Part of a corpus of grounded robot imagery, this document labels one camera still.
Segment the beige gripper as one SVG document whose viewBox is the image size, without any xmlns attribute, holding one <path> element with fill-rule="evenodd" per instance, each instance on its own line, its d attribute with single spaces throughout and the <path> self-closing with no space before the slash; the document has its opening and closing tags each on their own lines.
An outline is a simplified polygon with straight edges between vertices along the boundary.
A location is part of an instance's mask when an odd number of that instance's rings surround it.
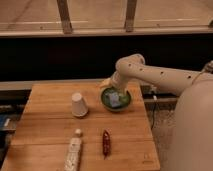
<svg viewBox="0 0 213 171">
<path fill-rule="evenodd" d="M 100 83 L 101 88 L 114 87 L 117 91 L 125 93 L 129 78 L 115 71 L 111 77 L 104 79 Z"/>
</svg>

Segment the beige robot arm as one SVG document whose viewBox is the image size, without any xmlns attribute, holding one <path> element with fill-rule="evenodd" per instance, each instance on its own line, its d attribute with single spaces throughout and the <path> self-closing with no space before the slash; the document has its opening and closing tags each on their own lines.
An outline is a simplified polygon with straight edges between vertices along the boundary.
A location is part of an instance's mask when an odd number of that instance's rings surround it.
<svg viewBox="0 0 213 171">
<path fill-rule="evenodd" d="M 138 79 L 179 97 L 163 171 L 213 171 L 213 74 L 149 66 L 140 54 L 120 58 L 115 68 L 102 87 L 125 91 Z"/>
</svg>

